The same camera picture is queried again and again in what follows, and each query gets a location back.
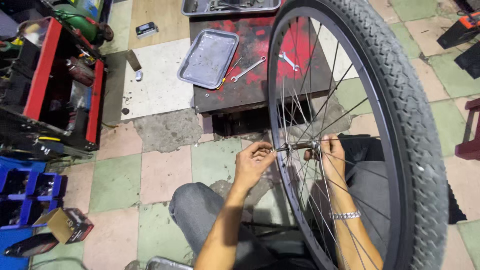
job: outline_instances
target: wooden block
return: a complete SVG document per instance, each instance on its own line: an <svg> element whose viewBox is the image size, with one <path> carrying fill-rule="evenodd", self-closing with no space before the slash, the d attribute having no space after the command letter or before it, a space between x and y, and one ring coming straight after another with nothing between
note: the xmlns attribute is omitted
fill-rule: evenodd
<svg viewBox="0 0 480 270"><path fill-rule="evenodd" d="M128 63L132 67L133 71L140 70L142 66L140 65L140 62L138 62L137 56L133 52L133 50L128 50L127 53L125 54L125 58L127 59Z"/></svg>
<svg viewBox="0 0 480 270"><path fill-rule="evenodd" d="M181 10L182 0L133 0L129 49L190 37L188 17ZM135 27L154 22L159 32L137 38Z"/></svg>

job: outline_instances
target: tire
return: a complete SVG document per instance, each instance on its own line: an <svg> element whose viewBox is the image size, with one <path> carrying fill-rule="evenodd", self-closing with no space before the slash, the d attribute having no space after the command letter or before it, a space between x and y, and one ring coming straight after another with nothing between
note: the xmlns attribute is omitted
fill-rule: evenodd
<svg viewBox="0 0 480 270"><path fill-rule="evenodd" d="M268 54L272 131L279 126L277 40L282 20L302 8L320 12L341 29L373 86L373 96L368 98L375 118L383 118L388 141L382 140L382 144L386 160L391 161L388 179L395 182L390 190L391 228L384 269L440 269L448 221L448 189L438 133L415 70L395 35L367 1L288 0L283 4L273 25ZM280 147L274 134L273 141L275 147ZM281 168L280 158L277 162ZM298 198L287 191L290 183L284 175L282 179L297 224L315 259L318 251L311 239L312 232L305 227L302 213L294 210L298 208ZM315 262L324 268L319 260Z"/></svg>

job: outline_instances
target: cable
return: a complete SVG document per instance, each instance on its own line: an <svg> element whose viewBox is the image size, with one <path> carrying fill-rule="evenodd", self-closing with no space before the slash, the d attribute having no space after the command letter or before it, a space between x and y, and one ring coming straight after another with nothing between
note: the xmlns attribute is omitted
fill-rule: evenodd
<svg viewBox="0 0 480 270"><path fill-rule="evenodd" d="M30 270L35 270L35 269L38 269L40 266L44 266L44 265L49 264L51 262L57 262L57 261L75 261L80 265L80 267L83 270L88 270L88 268L84 265L84 263L80 259L75 258L75 257L59 257L59 258L55 258L55 259L51 259L51 260L41 261L39 263L32 264L30 266Z"/></svg>

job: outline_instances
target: metal tray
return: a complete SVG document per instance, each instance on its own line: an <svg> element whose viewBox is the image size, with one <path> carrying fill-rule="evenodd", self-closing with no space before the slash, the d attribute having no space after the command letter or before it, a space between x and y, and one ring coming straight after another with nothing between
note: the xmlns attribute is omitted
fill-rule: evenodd
<svg viewBox="0 0 480 270"><path fill-rule="evenodd" d="M256 2L251 8L244 10L225 10L225 11L205 11L210 0L183 0L181 12L188 17L206 17L222 14L244 14L244 13L266 13L275 12L282 3L281 0L264 0L262 3ZM196 12L192 12L197 3Z"/></svg>
<svg viewBox="0 0 480 270"><path fill-rule="evenodd" d="M235 33L204 29L198 33L183 59L177 77L201 87L215 89L221 83L239 44Z"/></svg>

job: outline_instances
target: combination wrench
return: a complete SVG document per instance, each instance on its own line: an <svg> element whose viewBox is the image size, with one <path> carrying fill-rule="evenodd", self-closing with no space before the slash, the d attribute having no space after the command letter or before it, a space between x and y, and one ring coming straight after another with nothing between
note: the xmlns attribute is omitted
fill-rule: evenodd
<svg viewBox="0 0 480 270"><path fill-rule="evenodd" d="M292 60L290 60L287 55L285 54L285 52L282 52L282 54L279 54L278 57L280 58L283 58L285 59L285 61L287 61L293 68L294 71L298 71L300 66L299 65L295 65Z"/></svg>
<svg viewBox="0 0 480 270"><path fill-rule="evenodd" d="M259 60L257 63L251 65L249 68L247 68L246 70L242 71L242 72L241 72L240 74L238 74L237 76L231 77L231 78L230 78L230 81L232 81L232 80L235 79L235 81L233 81L233 82L234 82L234 83L237 82L237 80L238 80L240 77L242 77L243 75L245 75L245 73L249 72L249 71L252 70L254 67L258 66L258 64L260 64L261 62L264 62L265 59L266 59L266 57L265 57L265 56L262 56L262 58L260 58L260 60Z"/></svg>

